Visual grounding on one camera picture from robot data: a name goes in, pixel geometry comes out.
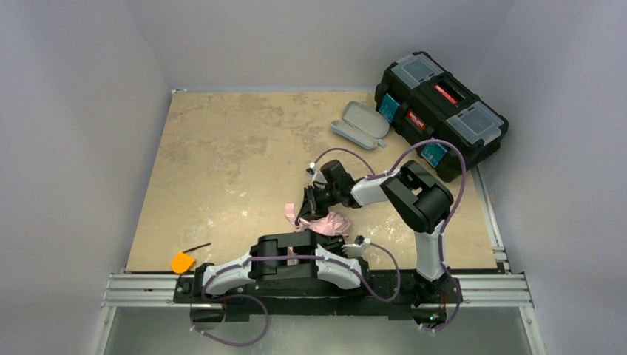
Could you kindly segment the pink and black folding umbrella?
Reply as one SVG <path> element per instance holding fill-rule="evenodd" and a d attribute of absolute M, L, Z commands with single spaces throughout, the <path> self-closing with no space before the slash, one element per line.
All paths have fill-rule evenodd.
<path fill-rule="evenodd" d="M 346 256 L 342 246 L 345 244 L 345 238 L 349 235 L 351 227 L 349 219 L 336 212 L 329 212 L 325 217 L 307 221 L 303 217 L 296 216 L 293 203 L 285 204 L 284 212 L 295 232 L 312 231 L 323 235 L 321 244 L 325 244 L 325 248 L 329 252 L 341 257 Z"/>

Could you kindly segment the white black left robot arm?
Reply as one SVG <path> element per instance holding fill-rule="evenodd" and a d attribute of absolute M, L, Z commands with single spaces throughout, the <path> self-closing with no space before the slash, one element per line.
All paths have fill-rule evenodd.
<path fill-rule="evenodd" d="M 204 263 L 194 272 L 192 295 L 218 297 L 249 284 L 291 291 L 302 286 L 324 286 L 333 291 L 361 286 L 368 264 L 350 257 L 341 236 L 328 237 L 311 230 L 269 234 L 249 252 L 220 265 Z"/>

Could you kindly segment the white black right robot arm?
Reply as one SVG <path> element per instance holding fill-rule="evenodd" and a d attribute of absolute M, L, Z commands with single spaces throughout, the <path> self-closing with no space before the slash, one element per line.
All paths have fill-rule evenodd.
<path fill-rule="evenodd" d="M 453 214 L 450 190 L 419 163 L 410 160 L 382 175 L 354 179 L 339 160 L 320 168 L 312 163 L 311 184 L 304 188 L 302 205 L 296 216 L 299 226 L 326 218 L 335 205 L 359 209 L 374 203 L 391 203 L 415 237 L 418 288 L 436 293 L 449 279 L 445 265 L 444 229 Z"/>

